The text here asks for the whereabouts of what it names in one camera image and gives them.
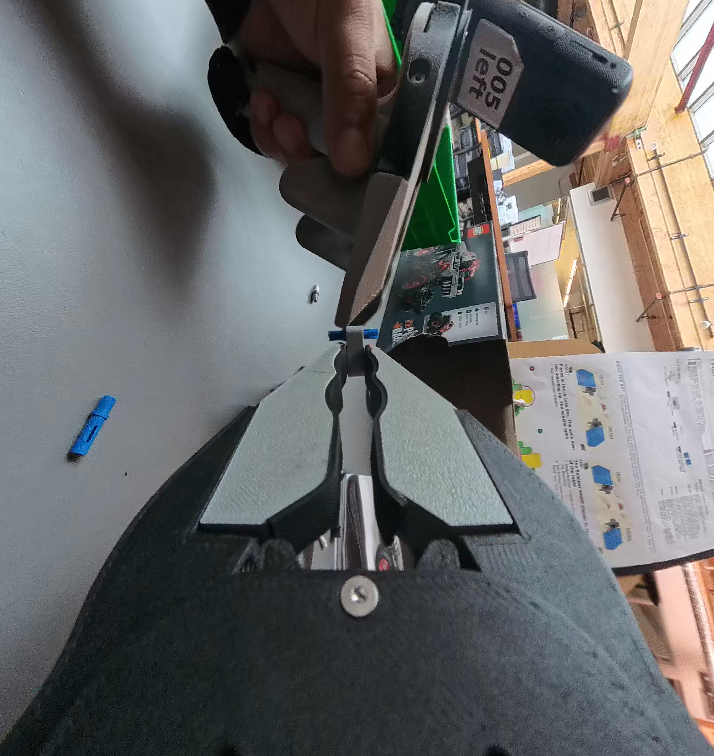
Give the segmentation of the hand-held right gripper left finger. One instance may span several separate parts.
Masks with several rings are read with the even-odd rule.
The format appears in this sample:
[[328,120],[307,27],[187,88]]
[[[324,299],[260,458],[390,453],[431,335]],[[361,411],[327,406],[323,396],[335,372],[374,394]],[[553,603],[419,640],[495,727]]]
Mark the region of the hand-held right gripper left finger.
[[343,348],[331,344],[255,408],[201,515],[205,530],[325,533],[340,515]]

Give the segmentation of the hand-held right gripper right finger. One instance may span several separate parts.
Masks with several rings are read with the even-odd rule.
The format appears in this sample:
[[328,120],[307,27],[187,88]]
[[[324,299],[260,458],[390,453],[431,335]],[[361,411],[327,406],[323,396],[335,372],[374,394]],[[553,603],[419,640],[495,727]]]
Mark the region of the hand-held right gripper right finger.
[[381,534],[512,532],[514,519],[455,407],[379,349],[364,351]]

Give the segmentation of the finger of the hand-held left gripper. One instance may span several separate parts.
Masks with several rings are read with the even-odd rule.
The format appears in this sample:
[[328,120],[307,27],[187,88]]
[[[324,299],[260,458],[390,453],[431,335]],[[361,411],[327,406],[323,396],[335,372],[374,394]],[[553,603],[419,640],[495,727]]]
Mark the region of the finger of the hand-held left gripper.
[[337,328],[366,324],[380,308],[417,194],[416,185],[399,175],[370,177],[334,317]]

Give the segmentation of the grey lego connector piece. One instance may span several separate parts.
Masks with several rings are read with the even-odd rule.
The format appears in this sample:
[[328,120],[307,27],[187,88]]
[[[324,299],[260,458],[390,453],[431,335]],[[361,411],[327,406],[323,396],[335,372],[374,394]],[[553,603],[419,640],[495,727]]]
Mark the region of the grey lego connector piece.
[[378,328],[368,328],[362,325],[350,325],[327,332],[330,342],[344,344],[346,374],[348,377],[364,375],[364,352],[366,342],[377,341],[380,335]]

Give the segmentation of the printed cardboard lego box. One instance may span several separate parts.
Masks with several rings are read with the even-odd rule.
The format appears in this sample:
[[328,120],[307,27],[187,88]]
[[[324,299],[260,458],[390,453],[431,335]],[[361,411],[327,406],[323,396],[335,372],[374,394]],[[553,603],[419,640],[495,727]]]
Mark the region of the printed cardboard lego box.
[[516,451],[507,323],[494,226],[400,252],[377,340],[410,373]]

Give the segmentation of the blue lego pin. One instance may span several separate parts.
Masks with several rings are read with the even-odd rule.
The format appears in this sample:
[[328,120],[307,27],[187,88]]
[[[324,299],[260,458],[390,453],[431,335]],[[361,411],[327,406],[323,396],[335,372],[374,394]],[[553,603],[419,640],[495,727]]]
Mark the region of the blue lego pin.
[[89,413],[82,430],[80,430],[76,440],[70,447],[67,458],[75,459],[88,455],[116,402],[116,397],[112,395],[104,395],[98,400],[94,409]]

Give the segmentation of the person's left hand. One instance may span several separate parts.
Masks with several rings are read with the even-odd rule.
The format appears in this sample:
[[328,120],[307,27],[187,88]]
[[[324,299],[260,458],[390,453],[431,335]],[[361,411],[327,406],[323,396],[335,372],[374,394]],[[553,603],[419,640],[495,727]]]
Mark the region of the person's left hand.
[[347,177],[365,174],[378,101],[397,75],[382,2],[250,2],[236,39],[251,58],[319,78],[331,165]]

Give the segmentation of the green plastic bin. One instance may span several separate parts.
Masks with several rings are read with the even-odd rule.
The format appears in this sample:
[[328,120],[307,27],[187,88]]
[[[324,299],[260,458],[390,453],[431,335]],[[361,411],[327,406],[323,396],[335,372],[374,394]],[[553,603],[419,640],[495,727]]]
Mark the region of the green plastic bin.
[[462,17],[456,2],[418,2],[404,17],[400,77],[377,158],[377,170],[409,185],[404,250],[460,240],[448,101]]

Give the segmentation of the white instruction booklet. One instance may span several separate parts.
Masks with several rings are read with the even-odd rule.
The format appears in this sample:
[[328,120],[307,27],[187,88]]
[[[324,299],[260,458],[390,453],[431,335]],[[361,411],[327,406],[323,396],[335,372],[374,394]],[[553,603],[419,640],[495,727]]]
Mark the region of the white instruction booklet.
[[340,484],[339,519],[299,554],[306,570],[398,572],[405,569],[397,536],[383,539],[377,523],[371,476],[346,473]]

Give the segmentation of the framed instruction sheet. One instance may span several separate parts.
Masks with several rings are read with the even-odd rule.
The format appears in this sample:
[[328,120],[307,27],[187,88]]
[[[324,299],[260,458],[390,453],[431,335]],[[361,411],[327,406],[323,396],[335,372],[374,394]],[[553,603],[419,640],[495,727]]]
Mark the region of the framed instruction sheet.
[[608,566],[714,556],[714,352],[512,358],[522,462]]

